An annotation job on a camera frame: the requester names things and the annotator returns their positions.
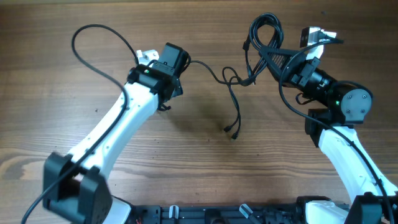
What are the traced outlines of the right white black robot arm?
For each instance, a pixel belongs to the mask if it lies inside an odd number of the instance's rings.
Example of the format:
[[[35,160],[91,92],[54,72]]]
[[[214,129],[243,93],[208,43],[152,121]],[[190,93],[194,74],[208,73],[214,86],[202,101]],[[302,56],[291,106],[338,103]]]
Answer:
[[[320,70],[324,46],[317,43],[301,51],[262,47],[259,55],[280,89],[296,88],[307,101],[324,105],[304,114],[286,104],[305,118],[305,132],[333,164],[345,186],[352,204],[345,223],[377,223],[382,218],[397,223],[397,186],[379,170],[354,129],[371,109],[373,93],[359,83],[338,81]]]

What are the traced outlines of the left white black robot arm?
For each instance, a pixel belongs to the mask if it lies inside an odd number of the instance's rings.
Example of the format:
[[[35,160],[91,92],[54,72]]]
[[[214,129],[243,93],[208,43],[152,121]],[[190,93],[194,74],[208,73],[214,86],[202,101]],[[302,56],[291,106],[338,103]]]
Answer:
[[[164,103],[182,94],[180,76],[189,54],[167,43],[161,54],[140,56],[125,91],[84,140],[61,156],[51,153],[44,164],[44,184],[55,187],[43,198],[44,209],[72,223],[131,223],[135,209],[111,195],[107,180],[121,151],[140,126]]]

